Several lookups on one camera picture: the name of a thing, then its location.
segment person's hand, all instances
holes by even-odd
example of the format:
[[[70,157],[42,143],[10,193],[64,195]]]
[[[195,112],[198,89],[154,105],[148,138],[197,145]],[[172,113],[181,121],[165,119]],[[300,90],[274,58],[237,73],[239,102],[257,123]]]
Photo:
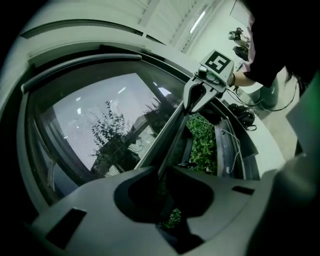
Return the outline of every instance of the person's hand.
[[[236,81],[235,74],[232,73],[232,74],[229,76],[229,79],[228,79],[228,81],[227,81],[227,85],[228,85],[229,87],[232,87],[232,86],[235,85],[235,81]]]

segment curved window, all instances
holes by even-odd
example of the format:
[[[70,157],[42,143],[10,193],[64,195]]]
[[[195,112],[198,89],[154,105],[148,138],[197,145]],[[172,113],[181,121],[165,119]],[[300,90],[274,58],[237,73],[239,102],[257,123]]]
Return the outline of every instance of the curved window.
[[[135,168],[181,102],[184,83],[143,61],[82,66],[29,94],[28,154],[49,204]]]

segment white cable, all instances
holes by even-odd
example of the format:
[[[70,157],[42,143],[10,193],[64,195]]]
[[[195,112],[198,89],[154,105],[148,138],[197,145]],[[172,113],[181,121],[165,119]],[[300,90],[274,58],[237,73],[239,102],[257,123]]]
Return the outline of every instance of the white cable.
[[[210,123],[209,121],[208,121],[208,122],[204,122],[204,121],[202,121],[202,120],[200,120],[200,119],[198,119],[198,118],[196,118],[196,117],[193,117],[193,116],[190,116],[190,118],[195,119],[195,120],[197,120],[197,121],[199,121],[199,122],[201,122],[201,123],[204,123],[204,124],[206,124],[206,125],[212,125],[212,126],[214,126],[214,125],[213,125],[212,123]],[[240,154],[240,140],[239,140],[236,136],[234,136],[232,133],[228,132],[228,131],[225,130],[225,129],[222,129],[221,131],[224,131],[224,132],[226,132],[227,134],[230,134],[232,137],[234,137],[234,138],[236,139],[236,141],[237,141],[237,143],[238,143],[238,147],[239,147],[238,152],[237,152],[237,153],[235,154],[235,156],[234,156],[234,160],[233,160],[233,165],[232,165],[231,171],[228,171],[228,169],[226,170],[226,173],[227,173],[227,174],[231,174],[231,173],[234,171],[235,164],[236,164],[236,160],[237,160],[237,156]]]
[[[234,136],[232,133],[228,132],[228,131],[225,130],[225,129],[222,129],[221,131],[224,131],[224,132],[226,132],[227,134],[230,134],[232,137],[234,137],[234,138],[236,139],[236,141],[238,142],[238,146],[239,146],[239,150],[238,150],[238,152],[237,152],[237,153],[235,154],[235,156],[234,156],[234,160],[233,160],[233,165],[232,165],[231,171],[228,171],[228,169],[226,170],[226,173],[227,173],[227,174],[231,174],[231,173],[234,171],[235,164],[236,164],[236,160],[237,160],[237,156],[240,154],[240,140],[239,140],[236,136]]]

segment ceiling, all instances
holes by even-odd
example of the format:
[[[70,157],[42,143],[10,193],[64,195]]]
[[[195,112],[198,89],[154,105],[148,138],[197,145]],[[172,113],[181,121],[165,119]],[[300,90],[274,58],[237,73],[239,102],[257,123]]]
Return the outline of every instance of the ceiling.
[[[24,28],[65,20],[105,21],[183,52],[223,0],[53,0]],[[192,33],[198,17],[205,15]]]

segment black cable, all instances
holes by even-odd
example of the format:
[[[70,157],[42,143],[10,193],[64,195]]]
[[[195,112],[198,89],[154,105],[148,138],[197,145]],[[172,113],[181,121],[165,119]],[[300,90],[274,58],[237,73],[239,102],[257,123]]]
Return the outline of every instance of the black cable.
[[[236,102],[241,103],[241,104],[243,104],[243,105],[246,105],[246,106],[248,106],[248,107],[258,106],[258,105],[262,102],[262,100],[259,100],[256,104],[254,104],[254,105],[249,105],[249,104],[243,102],[242,99],[240,99],[240,97],[239,97],[236,93],[234,93],[232,90],[227,89],[227,91],[228,91],[228,94],[230,95],[230,97],[233,98]],[[239,100],[235,99],[230,93],[233,93]]]
[[[258,103],[254,104],[254,105],[249,105],[249,104],[243,102],[243,101],[240,99],[240,97],[239,97],[236,93],[234,93],[232,90],[227,89],[227,91],[228,91],[229,95],[231,96],[231,98],[233,98],[236,102],[241,103],[241,104],[244,104],[244,105],[246,105],[246,106],[248,106],[248,107],[255,107],[255,106],[259,105],[259,104],[263,101],[263,99],[261,99],[261,100],[259,100]],[[233,93],[233,94],[239,99],[239,101],[236,100],[236,99],[230,94],[230,92]],[[260,104],[260,107],[261,107],[263,110],[269,111],[269,112],[277,112],[277,111],[284,110],[285,108],[289,107],[289,105],[294,101],[295,96],[296,96],[296,92],[297,92],[297,85],[295,85],[294,94],[293,94],[292,99],[291,99],[290,102],[289,102],[286,106],[284,106],[283,108],[279,108],[279,109],[267,109],[267,108],[263,107],[261,104]]]
[[[293,94],[292,99],[291,99],[290,102],[289,102],[286,106],[284,106],[283,108],[279,108],[279,109],[267,109],[267,108],[264,108],[262,105],[260,105],[260,107],[263,108],[265,111],[269,111],[269,112],[277,112],[277,111],[284,110],[285,108],[289,107],[289,105],[294,101],[295,96],[296,96],[296,92],[297,92],[297,85],[295,85],[294,94]]]

